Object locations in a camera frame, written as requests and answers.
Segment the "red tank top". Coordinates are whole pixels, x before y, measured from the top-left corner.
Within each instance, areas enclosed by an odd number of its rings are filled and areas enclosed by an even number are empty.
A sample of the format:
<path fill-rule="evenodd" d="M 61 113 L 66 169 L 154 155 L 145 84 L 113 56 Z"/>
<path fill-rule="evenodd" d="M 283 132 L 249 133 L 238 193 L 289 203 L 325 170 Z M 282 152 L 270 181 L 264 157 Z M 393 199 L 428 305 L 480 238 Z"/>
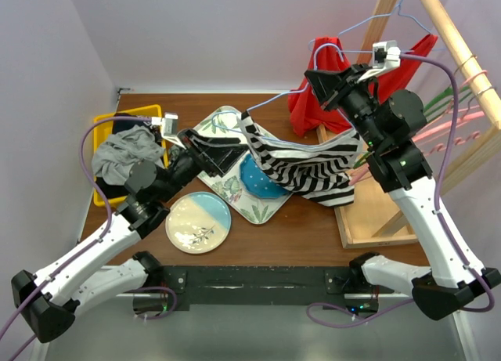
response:
<path fill-rule="evenodd" d="M 323 44 L 327 47 L 318 54 L 311 54 L 308 67 L 320 70 L 342 71 L 351 65 L 347 57 L 339 57 L 337 51 L 342 50 L 341 40 L 338 37 L 322 37 L 315 40 L 314 47 L 317 49 Z M 378 78 L 377 97 L 384 102 L 393 92 L 404 89 L 410 83 L 414 74 L 420 67 L 420 62 L 414 60 L 402 60 L 397 70 L 383 74 Z M 294 132 L 303 136 L 307 131 L 324 125 L 335 134 L 340 134 L 350 128 L 350 124 L 339 114 L 338 111 L 324 111 L 310 89 L 302 93 L 294 93 L 288 96 L 287 105 L 290 111 L 290 123 Z"/>

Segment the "black white striped tank top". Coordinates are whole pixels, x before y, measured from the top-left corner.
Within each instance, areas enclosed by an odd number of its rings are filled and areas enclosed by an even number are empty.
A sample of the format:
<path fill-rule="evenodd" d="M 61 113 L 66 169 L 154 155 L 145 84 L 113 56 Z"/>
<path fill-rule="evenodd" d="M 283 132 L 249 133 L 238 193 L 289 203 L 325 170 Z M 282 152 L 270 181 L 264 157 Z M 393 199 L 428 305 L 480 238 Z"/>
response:
<path fill-rule="evenodd" d="M 355 187 L 348 171 L 362 152 L 353 128 L 319 145 L 290 143 L 265 136 L 248 112 L 237 118 L 257 166 L 276 184 L 324 207 L 352 204 Z"/>

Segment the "grey tank top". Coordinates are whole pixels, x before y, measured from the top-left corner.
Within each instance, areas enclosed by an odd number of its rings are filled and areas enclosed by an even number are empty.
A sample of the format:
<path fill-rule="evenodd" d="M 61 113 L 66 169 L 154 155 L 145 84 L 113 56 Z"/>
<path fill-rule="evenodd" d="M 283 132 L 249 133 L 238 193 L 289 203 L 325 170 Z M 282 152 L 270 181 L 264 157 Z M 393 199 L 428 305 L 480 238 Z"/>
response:
<path fill-rule="evenodd" d="M 163 166 L 165 148 L 159 145 L 154 134 L 144 126 L 111 134 L 99 145 L 92 157 L 92 172 L 108 185 L 123 186 L 134 164 L 152 161 Z"/>

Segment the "thick pink plastic hanger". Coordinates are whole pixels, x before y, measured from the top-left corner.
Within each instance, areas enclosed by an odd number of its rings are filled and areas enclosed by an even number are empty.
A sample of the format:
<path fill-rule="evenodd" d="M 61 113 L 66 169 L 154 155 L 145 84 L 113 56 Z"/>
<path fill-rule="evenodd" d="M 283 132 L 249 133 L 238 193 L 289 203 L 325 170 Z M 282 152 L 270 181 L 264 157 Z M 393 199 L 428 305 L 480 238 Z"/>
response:
<path fill-rule="evenodd" d="M 458 120 L 456 122 L 456 130 L 458 130 L 460 127 L 463 125 L 466 125 L 468 122 L 471 122 L 473 120 L 476 120 L 478 118 L 484 117 L 484 113 L 482 111 L 474 112 L 472 114 L 468 115 L 463 115 L 463 116 L 458 116 Z M 416 135 L 413 137 L 414 143 L 417 144 L 418 147 L 424 146 L 426 143 L 430 143 L 431 141 L 434 141 L 436 139 L 441 138 L 444 135 L 447 135 L 450 133 L 452 122 L 447 121 L 445 123 L 442 123 L 440 125 L 436 125 L 433 128 L 429 128 L 425 130 L 424 132 L 421 132 L 420 134 Z M 461 139 L 459 140 L 458 138 L 454 138 L 454 145 L 459 145 L 459 144 L 464 144 L 465 142 L 469 141 L 470 139 L 476 139 L 480 135 L 480 132 L 474 132 L 470 136 L 468 136 L 466 139 Z M 358 181 L 364 180 L 364 176 L 369 172 L 369 166 L 365 162 L 362 164 L 360 167 L 354 169 L 351 172 L 351 180 L 349 184 L 351 186 L 355 185 Z"/>

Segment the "thin pink wire hanger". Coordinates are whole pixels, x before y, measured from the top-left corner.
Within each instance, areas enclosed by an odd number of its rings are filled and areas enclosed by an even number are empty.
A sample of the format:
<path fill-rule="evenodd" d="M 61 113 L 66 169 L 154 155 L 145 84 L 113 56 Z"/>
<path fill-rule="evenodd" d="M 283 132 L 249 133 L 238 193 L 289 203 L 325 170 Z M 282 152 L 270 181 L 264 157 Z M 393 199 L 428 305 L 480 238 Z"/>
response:
<path fill-rule="evenodd" d="M 487 74 L 488 70 L 481 70 L 479 73 L 469 77 L 464 83 L 462 89 L 467 90 L 467 94 L 464 95 L 462 98 L 459 98 L 458 105 L 460 105 L 465 99 L 468 100 L 467 108 L 465 110 L 458 110 L 459 114 L 462 114 L 460 117 L 460 120 L 463 121 L 463 119 L 468 115 L 471 109 L 471 103 L 472 103 L 472 98 L 474 96 L 473 90 L 471 89 L 471 83 L 473 82 L 474 79 L 477 77 L 480 77 L 483 74 Z"/>

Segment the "green plastic hanger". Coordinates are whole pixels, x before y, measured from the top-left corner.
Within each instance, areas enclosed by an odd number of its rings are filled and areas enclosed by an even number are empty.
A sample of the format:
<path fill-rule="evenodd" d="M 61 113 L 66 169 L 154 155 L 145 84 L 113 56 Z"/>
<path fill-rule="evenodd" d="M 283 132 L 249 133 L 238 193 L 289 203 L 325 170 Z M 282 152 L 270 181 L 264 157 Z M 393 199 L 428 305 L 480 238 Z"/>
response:
<path fill-rule="evenodd" d="M 450 99 L 453 96 L 453 89 L 451 86 L 444 89 L 437 94 L 427 105 L 424 106 L 424 113 L 430 111 L 434 106 L 439 104 L 444 99 Z"/>

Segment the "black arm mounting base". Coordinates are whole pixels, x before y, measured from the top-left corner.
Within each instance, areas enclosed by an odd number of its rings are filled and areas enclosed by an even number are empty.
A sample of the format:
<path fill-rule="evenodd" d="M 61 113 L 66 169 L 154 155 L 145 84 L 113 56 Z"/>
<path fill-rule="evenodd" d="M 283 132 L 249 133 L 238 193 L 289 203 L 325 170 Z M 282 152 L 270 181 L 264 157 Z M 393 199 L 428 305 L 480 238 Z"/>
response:
<path fill-rule="evenodd" d="M 162 267 L 154 280 L 172 289 L 178 308 L 191 305 L 339 305 L 364 316 L 379 309 L 379 290 L 357 287 L 348 267 Z"/>

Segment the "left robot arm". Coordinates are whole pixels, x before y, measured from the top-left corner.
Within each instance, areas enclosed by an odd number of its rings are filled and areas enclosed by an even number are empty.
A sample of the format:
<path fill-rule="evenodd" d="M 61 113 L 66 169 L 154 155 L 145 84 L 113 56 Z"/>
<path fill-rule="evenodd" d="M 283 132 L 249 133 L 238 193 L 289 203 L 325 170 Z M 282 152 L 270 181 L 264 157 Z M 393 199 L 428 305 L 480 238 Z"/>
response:
<path fill-rule="evenodd" d="M 225 175 L 248 150 L 238 138 L 206 137 L 188 128 L 180 131 L 178 159 L 164 168 L 141 160 L 130 171 L 128 195 L 91 236 L 36 273 L 19 271 L 11 279 L 15 315 L 22 316 L 41 343 L 66 332 L 85 309 L 115 294 L 156 291 L 162 283 L 159 262 L 142 252 L 111 276 L 96 273 L 110 259 L 146 238 L 167 218 L 165 203 L 201 172 Z"/>

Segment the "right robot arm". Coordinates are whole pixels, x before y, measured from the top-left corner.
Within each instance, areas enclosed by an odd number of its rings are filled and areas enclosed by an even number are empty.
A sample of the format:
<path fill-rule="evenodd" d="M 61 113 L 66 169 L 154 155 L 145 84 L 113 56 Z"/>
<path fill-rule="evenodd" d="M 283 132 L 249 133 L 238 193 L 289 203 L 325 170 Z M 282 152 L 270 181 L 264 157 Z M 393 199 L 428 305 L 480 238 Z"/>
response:
<path fill-rule="evenodd" d="M 410 296 L 420 311 L 440 320 L 499 286 L 500 273 L 474 255 L 445 205 L 433 172 L 413 136 L 427 123 L 420 97 L 407 89 L 380 103 L 357 64 L 340 72 L 307 70 L 305 78 L 322 110 L 341 110 L 369 147 L 369 171 L 413 228 L 430 265 L 419 267 L 366 253 L 353 259 L 354 291 L 382 286 Z"/>

